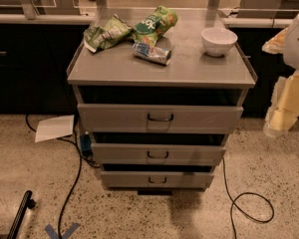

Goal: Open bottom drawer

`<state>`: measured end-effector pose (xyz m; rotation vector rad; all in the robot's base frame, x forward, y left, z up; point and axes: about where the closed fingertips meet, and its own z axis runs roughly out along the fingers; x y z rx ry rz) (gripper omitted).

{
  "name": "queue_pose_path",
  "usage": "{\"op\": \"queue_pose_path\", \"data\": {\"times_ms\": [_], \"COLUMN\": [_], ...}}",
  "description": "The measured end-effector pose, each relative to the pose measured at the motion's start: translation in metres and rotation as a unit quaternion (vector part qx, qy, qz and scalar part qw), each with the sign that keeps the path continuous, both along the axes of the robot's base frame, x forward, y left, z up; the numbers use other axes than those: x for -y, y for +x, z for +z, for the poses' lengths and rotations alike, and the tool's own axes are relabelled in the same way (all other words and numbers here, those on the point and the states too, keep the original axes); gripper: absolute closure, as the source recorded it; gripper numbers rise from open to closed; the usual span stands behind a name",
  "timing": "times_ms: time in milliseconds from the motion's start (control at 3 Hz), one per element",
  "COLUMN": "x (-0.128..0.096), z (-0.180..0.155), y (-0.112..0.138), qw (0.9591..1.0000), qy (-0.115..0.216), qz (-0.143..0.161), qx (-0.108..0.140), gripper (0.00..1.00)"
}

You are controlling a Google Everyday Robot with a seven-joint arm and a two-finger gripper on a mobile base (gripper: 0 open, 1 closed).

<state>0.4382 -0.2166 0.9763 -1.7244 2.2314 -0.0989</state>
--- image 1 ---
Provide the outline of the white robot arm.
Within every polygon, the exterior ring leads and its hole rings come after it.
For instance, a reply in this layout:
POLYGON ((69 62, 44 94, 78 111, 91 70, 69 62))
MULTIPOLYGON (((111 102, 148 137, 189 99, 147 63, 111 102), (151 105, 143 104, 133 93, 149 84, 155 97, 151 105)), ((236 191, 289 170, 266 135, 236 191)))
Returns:
POLYGON ((282 54, 286 65, 294 69, 288 77, 279 77, 271 96, 263 132, 270 137, 285 134, 299 118, 299 14, 292 23, 267 41, 262 50, 282 54))

